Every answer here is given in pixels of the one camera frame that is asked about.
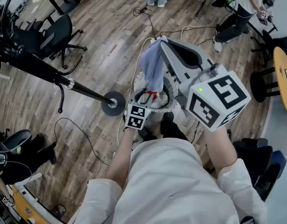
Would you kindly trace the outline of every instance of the black trousers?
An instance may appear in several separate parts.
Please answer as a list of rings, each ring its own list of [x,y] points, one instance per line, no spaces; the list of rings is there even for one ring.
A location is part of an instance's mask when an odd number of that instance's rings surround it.
[[[223,43],[241,35],[251,17],[252,14],[239,4],[236,14],[233,13],[217,28],[219,34],[215,36],[215,41]]]
[[[182,133],[182,131],[179,129],[177,124],[170,120],[163,120],[160,124],[160,133],[163,134],[163,138],[176,138],[181,140],[186,140],[185,134]],[[156,140],[157,137],[153,135],[147,136],[143,141],[150,141],[150,140]]]
[[[42,164],[54,156],[52,148],[43,148],[44,140],[36,136],[22,148],[21,154],[8,154],[8,161],[20,162],[28,166],[34,173]],[[14,184],[31,176],[31,172],[22,164],[8,162],[1,175],[5,184]]]

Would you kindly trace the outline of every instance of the wooden floor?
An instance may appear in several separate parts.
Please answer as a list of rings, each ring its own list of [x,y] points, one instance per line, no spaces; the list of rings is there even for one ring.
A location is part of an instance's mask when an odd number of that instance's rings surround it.
[[[211,7],[209,2],[210,0],[197,19],[195,13],[200,5],[197,0],[169,0],[165,8],[148,7],[147,12],[151,14],[155,33],[159,36],[160,31],[179,30],[188,25],[208,25],[213,22],[216,14],[227,14],[223,8]],[[36,13],[31,14],[36,5],[41,6]],[[83,55],[81,64],[71,76],[74,80],[101,94],[117,90],[128,97],[140,48],[144,40],[152,36],[148,16],[132,15],[135,7],[144,5],[145,0],[81,1],[70,17],[74,29],[83,29],[84,34],[76,36],[73,43],[87,46],[88,51],[74,50],[66,57],[66,64],[72,67],[79,55]],[[21,18],[41,18],[51,8],[48,0],[31,3],[25,8]],[[214,24],[222,18],[223,16],[219,15]],[[213,34],[213,28],[196,29],[185,32],[183,40],[198,44],[212,38]],[[251,34],[256,35],[252,31],[224,45],[220,54],[215,52],[211,41],[201,45],[215,62],[235,71],[249,91],[250,74],[254,70],[260,70],[261,64],[259,55],[250,52],[250,48],[255,47],[250,39]],[[180,33],[167,36],[179,39]],[[60,59],[53,62],[47,59],[47,62],[58,69],[61,67]],[[55,140],[55,122],[60,117],[67,117],[89,135],[100,158],[107,163],[111,162],[113,152],[118,147],[116,131],[121,117],[106,116],[101,110],[100,102],[69,90],[65,90],[63,114],[58,114],[61,96],[58,88],[7,65],[4,65],[1,73],[11,76],[12,79],[6,81],[0,78],[0,130],[8,127],[11,129],[10,133],[14,133],[29,128],[34,136],[39,132],[44,133],[48,143],[51,143]],[[262,104],[255,100],[250,102],[244,112],[230,124],[233,140],[260,136],[268,102],[268,99]],[[186,119],[180,114],[176,117],[176,122],[191,140],[197,121],[194,118]],[[56,133],[57,164],[44,164],[39,169],[43,177],[30,183],[28,187],[49,209],[59,203],[64,205],[67,212],[63,220],[67,222],[82,203],[87,180],[103,177],[106,165],[95,158],[84,135],[69,121],[61,120],[56,126]],[[195,146],[202,153],[205,141],[201,128],[198,129],[195,141]],[[206,153],[202,160],[207,163]]]

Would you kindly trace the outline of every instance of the towel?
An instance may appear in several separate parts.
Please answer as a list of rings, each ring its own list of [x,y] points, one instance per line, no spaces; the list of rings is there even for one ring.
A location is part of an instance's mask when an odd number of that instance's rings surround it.
[[[144,73],[148,91],[161,92],[163,89],[164,60],[160,53],[160,43],[166,37],[158,38],[140,56],[139,66]]]

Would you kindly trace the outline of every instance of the circular base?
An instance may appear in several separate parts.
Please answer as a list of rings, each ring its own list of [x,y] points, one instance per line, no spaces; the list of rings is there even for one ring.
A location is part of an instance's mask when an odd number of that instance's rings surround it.
[[[101,107],[104,113],[109,116],[117,116],[121,114],[125,109],[125,98],[124,96],[117,91],[110,91],[104,95],[105,98],[114,99],[117,102],[117,105],[112,108],[108,103],[101,102]]]
[[[257,71],[250,76],[250,87],[255,100],[259,103],[263,102],[267,94],[266,83],[263,76],[259,75]]]
[[[64,14],[67,14],[71,12],[74,8],[76,8],[77,6],[78,6],[78,3],[76,3],[75,0],[68,0],[68,3],[63,3],[60,6],[60,8],[64,12]]]

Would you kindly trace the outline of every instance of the blue cloth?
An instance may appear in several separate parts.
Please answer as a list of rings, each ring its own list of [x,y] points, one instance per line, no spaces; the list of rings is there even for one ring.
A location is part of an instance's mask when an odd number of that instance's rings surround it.
[[[139,60],[149,91],[161,92],[163,89],[164,60],[160,53],[161,41],[167,42],[167,38],[158,38],[141,54]]]

